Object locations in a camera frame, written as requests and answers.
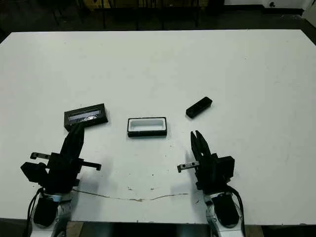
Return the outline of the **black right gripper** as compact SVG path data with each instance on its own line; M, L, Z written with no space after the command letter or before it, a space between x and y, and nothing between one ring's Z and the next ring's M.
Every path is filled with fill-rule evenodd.
M212 154L207 141L198 130L196 130L196 135L191 131L190 138L195 160L179 164L177 166L178 172L181 173L182 170L193 168L197 178L197 189L202 190L204 194L223 191L227 184L225 177L227 158L219 158L216 153Z

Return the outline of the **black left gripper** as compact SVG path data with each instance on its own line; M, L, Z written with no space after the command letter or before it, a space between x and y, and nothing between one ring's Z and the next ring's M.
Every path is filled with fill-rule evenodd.
M99 163L87 162L79 158L84 143L84 127L73 125L61 148L61 154L31 153L31 159L42 158L47 164L38 163L32 168L31 182L38 183L47 193L68 193L79 185L77 175L83 166L101 170Z

